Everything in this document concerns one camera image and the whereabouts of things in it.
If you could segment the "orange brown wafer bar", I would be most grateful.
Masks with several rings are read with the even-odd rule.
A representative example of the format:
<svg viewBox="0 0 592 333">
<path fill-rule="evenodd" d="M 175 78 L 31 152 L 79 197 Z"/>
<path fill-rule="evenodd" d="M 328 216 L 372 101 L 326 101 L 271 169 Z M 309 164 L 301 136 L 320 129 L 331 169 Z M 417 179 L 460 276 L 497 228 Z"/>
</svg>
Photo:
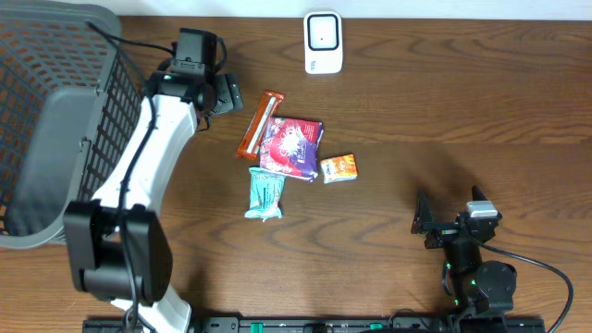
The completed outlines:
<svg viewBox="0 0 592 333">
<path fill-rule="evenodd" d="M 263 92 L 255 110 L 253 119 L 237 149 L 237 156 L 255 160 L 265 133 L 268 120 L 275 115 L 285 99 L 285 94 L 266 90 Z"/>
</svg>

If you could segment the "red purple snack bag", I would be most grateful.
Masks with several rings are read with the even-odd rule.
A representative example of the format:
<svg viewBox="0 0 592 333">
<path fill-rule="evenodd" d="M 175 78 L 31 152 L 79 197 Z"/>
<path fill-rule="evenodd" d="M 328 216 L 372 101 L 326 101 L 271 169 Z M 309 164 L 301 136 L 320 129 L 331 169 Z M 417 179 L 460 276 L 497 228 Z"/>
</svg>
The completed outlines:
<svg viewBox="0 0 592 333">
<path fill-rule="evenodd" d="M 312 182 L 318 176 L 317 149 L 321 122 L 272 117 L 260 145 L 259 166 L 268 172 Z"/>
</svg>

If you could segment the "small orange snack packet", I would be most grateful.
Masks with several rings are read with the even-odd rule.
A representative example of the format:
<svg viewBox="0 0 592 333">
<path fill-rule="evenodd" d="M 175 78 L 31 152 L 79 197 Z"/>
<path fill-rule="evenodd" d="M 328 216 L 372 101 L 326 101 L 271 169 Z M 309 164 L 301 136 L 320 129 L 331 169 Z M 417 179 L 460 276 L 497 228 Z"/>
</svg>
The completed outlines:
<svg viewBox="0 0 592 333">
<path fill-rule="evenodd" d="M 353 154 L 346 154 L 322 160 L 320 167 L 326 184 L 353 180 L 358 177 L 358 170 Z"/>
</svg>

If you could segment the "teal snack packet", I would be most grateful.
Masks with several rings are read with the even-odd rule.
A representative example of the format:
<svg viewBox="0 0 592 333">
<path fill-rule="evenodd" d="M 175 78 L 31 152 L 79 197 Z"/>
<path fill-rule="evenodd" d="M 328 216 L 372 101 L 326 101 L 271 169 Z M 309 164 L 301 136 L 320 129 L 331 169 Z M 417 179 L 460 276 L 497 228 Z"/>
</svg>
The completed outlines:
<svg viewBox="0 0 592 333">
<path fill-rule="evenodd" d="M 261 218 L 263 222 L 269 218 L 282 218 L 279 202 L 286 177 L 267 172 L 257 166 L 250 167 L 249 172 L 251 175 L 250 205 L 244 216 Z"/>
</svg>

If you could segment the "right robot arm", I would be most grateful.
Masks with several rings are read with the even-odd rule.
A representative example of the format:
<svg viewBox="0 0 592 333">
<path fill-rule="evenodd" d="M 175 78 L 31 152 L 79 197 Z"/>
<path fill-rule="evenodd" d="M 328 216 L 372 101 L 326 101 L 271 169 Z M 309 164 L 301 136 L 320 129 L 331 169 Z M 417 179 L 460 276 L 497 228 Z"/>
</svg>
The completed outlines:
<svg viewBox="0 0 592 333">
<path fill-rule="evenodd" d="M 437 222 L 423 191 L 417 194 L 412 234 L 425 236 L 427 249 L 445 254 L 442 285 L 456 309 L 446 315 L 453 332 L 509 332 L 517 273 L 512 265 L 485 261 L 480 249 L 495 237 L 502 214 L 476 186 L 473 200 L 452 222 Z"/>
</svg>

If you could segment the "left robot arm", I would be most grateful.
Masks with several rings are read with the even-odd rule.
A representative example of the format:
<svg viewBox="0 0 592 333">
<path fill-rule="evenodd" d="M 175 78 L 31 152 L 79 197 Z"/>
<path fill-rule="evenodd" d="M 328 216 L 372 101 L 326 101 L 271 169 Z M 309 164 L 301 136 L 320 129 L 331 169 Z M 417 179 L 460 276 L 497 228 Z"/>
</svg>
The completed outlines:
<svg viewBox="0 0 592 333">
<path fill-rule="evenodd" d="M 186 332 L 191 306 L 170 283 L 173 256 L 159 215 L 180 153 L 200 122 L 202 93 L 214 114 L 241 109 L 234 74 L 209 83 L 156 72 L 136 129 L 105 183 L 88 202 L 71 202 L 63 221 L 75 288 L 124 310 L 121 332 Z"/>
</svg>

